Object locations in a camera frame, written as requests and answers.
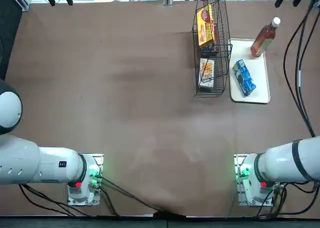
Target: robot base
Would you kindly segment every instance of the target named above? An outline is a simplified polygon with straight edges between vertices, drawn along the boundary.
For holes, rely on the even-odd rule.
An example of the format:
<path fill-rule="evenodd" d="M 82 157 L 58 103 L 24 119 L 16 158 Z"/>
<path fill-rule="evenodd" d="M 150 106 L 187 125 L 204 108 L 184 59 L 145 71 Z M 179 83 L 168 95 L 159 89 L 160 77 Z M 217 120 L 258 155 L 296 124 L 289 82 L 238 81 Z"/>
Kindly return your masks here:
<path fill-rule="evenodd" d="M 240 205 L 261 206 L 266 196 L 273 189 L 272 187 L 261 187 L 258 181 L 254 163 L 256 154 L 235 154 L 235 176 L 237 180 L 237 191 Z M 272 191 L 263 206 L 272 206 Z"/>
<path fill-rule="evenodd" d="M 100 178 L 95 175 L 102 175 L 104 155 L 103 154 L 82 154 L 86 160 L 86 174 L 81 187 L 68 186 L 68 205 L 91 206 L 100 203 Z"/>

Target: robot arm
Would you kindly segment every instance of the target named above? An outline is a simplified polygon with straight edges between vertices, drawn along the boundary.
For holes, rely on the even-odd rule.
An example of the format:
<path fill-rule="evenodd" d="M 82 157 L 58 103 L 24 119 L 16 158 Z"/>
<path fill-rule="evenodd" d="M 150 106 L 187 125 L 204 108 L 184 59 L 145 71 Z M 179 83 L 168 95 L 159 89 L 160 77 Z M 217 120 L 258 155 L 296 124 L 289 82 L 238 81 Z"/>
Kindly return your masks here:
<path fill-rule="evenodd" d="M 248 155 L 239 168 L 248 205 L 262 205 L 276 182 L 319 181 L 319 156 L 320 136 Z"/>
<path fill-rule="evenodd" d="M 14 130 L 21 120 L 22 110 L 18 93 L 0 79 L 0 135 Z"/>
<path fill-rule="evenodd" d="M 67 183 L 69 204 L 97 205 L 101 168 L 90 154 L 68 148 L 38 147 L 7 133 L 22 116 L 17 92 L 0 80 L 0 184 Z"/>

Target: yellow snack box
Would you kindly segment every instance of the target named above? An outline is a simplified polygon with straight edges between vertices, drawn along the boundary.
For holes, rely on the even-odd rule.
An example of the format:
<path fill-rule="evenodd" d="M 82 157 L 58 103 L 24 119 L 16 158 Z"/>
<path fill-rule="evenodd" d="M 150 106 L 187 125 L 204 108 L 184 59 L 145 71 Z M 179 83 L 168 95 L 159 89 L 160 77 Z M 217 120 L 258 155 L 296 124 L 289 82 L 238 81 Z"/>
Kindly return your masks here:
<path fill-rule="evenodd" d="M 201 48 L 215 41 L 214 19 L 211 5 L 200 9 L 196 14 L 196 23 L 198 28 L 198 42 Z"/>

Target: wire basket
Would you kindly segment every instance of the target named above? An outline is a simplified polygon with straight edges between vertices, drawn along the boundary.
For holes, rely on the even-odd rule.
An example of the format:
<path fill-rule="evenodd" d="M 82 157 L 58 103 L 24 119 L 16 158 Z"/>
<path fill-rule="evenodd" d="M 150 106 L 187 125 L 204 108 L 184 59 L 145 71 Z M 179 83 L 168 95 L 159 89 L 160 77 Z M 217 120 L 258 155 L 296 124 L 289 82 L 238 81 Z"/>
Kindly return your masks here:
<path fill-rule="evenodd" d="M 200 30 L 199 17 L 205 20 Z M 195 95 L 220 96 L 226 89 L 232 51 L 226 0 L 197 1 L 192 36 Z M 209 41 L 200 46 L 202 38 Z"/>

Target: white bottle cap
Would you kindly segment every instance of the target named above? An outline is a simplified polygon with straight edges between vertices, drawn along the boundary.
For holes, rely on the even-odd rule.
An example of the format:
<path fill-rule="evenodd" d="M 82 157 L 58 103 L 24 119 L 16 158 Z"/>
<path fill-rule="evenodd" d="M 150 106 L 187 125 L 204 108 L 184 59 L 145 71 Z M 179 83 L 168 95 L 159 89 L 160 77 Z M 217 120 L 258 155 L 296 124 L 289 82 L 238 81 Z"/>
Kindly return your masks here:
<path fill-rule="evenodd" d="M 274 19 L 272 19 L 271 25 L 274 26 L 275 28 L 278 27 L 280 24 L 280 18 L 275 17 Z"/>

